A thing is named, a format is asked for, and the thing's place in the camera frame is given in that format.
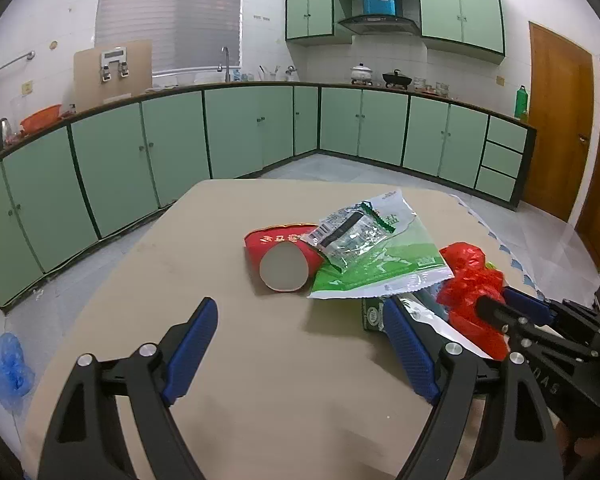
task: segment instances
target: light switch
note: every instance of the light switch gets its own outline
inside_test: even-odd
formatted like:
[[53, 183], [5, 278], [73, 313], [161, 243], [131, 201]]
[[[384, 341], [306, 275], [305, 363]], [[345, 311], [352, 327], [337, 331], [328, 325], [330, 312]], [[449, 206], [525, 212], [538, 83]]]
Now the light switch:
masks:
[[33, 92], [33, 81], [27, 81], [22, 84], [22, 95], [29, 95]]

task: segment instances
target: metal screw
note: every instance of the metal screw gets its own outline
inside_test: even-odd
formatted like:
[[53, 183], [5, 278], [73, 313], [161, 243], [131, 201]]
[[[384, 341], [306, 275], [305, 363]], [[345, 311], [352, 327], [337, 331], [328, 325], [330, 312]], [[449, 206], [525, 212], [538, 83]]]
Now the metal screw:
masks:
[[138, 352], [142, 357], [151, 357], [157, 352], [157, 350], [158, 347], [153, 343], [145, 343], [140, 347]]
[[93, 362], [91, 354], [82, 354], [78, 357], [78, 366], [89, 366]]
[[521, 365], [525, 362], [525, 357], [520, 352], [512, 352], [509, 354], [509, 359], [513, 364]]
[[451, 355], [460, 355], [462, 353], [462, 347], [453, 341], [445, 345], [445, 350]]

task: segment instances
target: countertop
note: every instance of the countertop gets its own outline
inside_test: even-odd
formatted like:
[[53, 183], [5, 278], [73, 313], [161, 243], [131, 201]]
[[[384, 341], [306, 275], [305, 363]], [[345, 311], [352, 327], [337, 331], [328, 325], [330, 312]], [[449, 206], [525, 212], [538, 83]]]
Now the countertop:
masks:
[[[266, 179], [194, 186], [113, 270], [51, 359], [22, 435], [26, 472], [35, 478], [51, 414], [79, 355], [128, 356], [186, 322], [209, 296], [218, 303], [218, 330], [189, 393], [171, 409], [207, 478], [394, 478], [431, 408], [408, 385], [388, 339], [363, 331], [360, 300], [309, 300], [307, 290], [267, 289], [254, 277], [243, 242], [255, 229], [315, 222], [392, 189]], [[510, 285], [535, 294], [510, 254], [458, 200], [433, 190], [402, 192], [437, 247], [459, 240], [478, 245]], [[118, 407], [136, 474], [150, 480], [138, 434], [130, 430], [128, 400]], [[468, 424], [475, 436], [478, 412]], [[462, 441], [451, 478], [462, 476], [472, 445]]]
[[48, 128], [45, 128], [44, 130], [40, 130], [40, 131], [36, 132], [35, 134], [32, 134], [32, 135], [26, 137], [21, 142], [2, 150], [0, 152], [0, 160], [2, 160], [5, 156], [9, 155], [11, 152], [14, 152], [15, 150], [21, 148], [22, 146], [25, 146], [26, 144], [29, 144], [30, 142], [33, 142], [34, 140], [38, 139], [39, 137], [43, 137], [44, 135], [46, 135], [49, 132], [52, 132], [54, 130], [57, 130], [58, 128], [62, 128], [64, 126], [67, 126], [68, 124], [75, 123], [76, 121], [80, 121], [80, 120], [90, 117], [92, 115], [96, 115], [96, 114], [105, 112], [107, 110], [113, 110], [114, 108], [119, 108], [121, 106], [125, 106], [128, 104], [139, 103], [142, 101], [147, 101], [150, 99], [165, 97], [165, 96], [169, 96], [169, 95], [183, 94], [186, 92], [195, 92], [195, 91], [200, 91], [200, 90], [211, 90], [211, 89], [215, 89], [215, 88], [240, 87], [240, 86], [275, 86], [275, 85], [315, 86], [315, 87], [328, 87], [328, 88], [355, 88], [355, 89], [362, 89], [362, 90], [375, 90], [375, 91], [379, 91], [379, 92], [394, 92], [394, 93], [400, 93], [400, 94], [413, 95], [413, 96], [417, 96], [417, 97], [424, 97], [427, 99], [434, 99], [436, 101], [442, 101], [442, 102], [457, 104], [457, 105], [464, 106], [467, 108], [472, 108], [473, 110], [478, 110], [480, 112], [501, 118], [503, 120], [519, 124], [520, 126], [523, 126], [525, 128], [534, 129], [531, 125], [529, 125], [527, 123], [523, 123], [522, 121], [519, 121], [515, 118], [506, 116], [501, 113], [494, 112], [492, 110], [487, 110], [486, 108], [475, 106], [475, 105], [465, 103], [462, 101], [457, 101], [454, 99], [440, 97], [437, 95], [423, 94], [421, 92], [409, 92], [409, 91], [405, 91], [405, 90], [398, 90], [398, 89], [392, 89], [392, 88], [382, 88], [382, 87], [375, 87], [375, 86], [367, 87], [367, 86], [359, 86], [359, 85], [352, 85], [352, 84], [323, 84], [323, 83], [305, 83], [305, 82], [291, 82], [291, 81], [289, 81], [289, 82], [285, 82], [285, 81], [253, 81], [253, 82], [232, 82], [232, 83], [209, 83], [209, 84], [192, 85], [192, 86], [178, 86], [176, 88], [169, 88], [169, 89], [165, 89], [165, 90], [146, 92], [139, 96], [129, 97], [127, 99], [120, 99], [119, 101], [115, 101], [115, 102], [112, 102], [107, 105], [103, 105], [103, 106], [100, 106], [97, 108], [91, 108], [90, 110], [85, 110], [81, 113], [74, 114], [68, 118], [65, 118], [61, 121], [58, 121], [57, 123], [52, 124]]

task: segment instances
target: dish soap bottle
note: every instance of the dish soap bottle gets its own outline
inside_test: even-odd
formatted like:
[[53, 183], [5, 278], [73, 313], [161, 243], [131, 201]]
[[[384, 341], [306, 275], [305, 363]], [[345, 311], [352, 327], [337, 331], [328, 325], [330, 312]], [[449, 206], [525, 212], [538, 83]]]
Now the dish soap bottle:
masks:
[[520, 90], [516, 93], [516, 110], [513, 113], [513, 116], [519, 119], [522, 116], [522, 113], [526, 111], [526, 105], [529, 101], [529, 95], [526, 93], [526, 89], [524, 86], [520, 87]]

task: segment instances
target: window blind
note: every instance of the window blind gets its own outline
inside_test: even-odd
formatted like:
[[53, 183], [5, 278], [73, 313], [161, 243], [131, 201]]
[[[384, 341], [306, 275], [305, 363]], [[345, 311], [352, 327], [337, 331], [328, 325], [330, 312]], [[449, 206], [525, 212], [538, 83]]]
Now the window blind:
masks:
[[240, 0], [99, 0], [95, 45], [153, 41], [154, 75], [240, 63]]

